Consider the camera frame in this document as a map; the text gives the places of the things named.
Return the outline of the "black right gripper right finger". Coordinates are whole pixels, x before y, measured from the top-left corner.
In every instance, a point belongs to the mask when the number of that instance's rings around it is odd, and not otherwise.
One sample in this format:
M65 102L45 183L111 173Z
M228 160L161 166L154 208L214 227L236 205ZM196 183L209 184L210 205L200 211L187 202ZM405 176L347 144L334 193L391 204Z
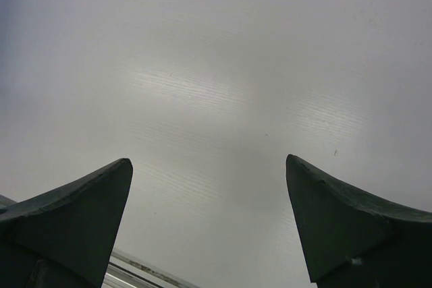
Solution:
M343 182L293 154L286 182L318 287L430 287L431 213Z

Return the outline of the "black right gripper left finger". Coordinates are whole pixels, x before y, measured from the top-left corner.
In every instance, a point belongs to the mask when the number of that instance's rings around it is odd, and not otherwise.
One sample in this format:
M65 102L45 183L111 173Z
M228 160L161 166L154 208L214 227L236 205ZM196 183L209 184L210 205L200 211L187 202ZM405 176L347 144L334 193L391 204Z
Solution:
M2 287L101 287L130 192L118 159L21 202L1 197Z

